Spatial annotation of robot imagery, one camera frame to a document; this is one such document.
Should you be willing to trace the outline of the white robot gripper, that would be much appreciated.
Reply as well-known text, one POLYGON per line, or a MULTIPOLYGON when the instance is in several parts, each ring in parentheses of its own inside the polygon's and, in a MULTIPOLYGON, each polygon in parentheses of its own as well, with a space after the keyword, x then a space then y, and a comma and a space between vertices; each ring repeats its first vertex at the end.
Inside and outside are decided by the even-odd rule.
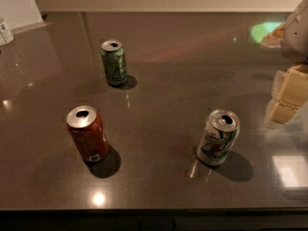
POLYGON ((265 126, 276 130, 286 125, 308 101, 308 0, 302 0, 288 16, 281 42, 282 54, 294 63, 274 76, 265 126))

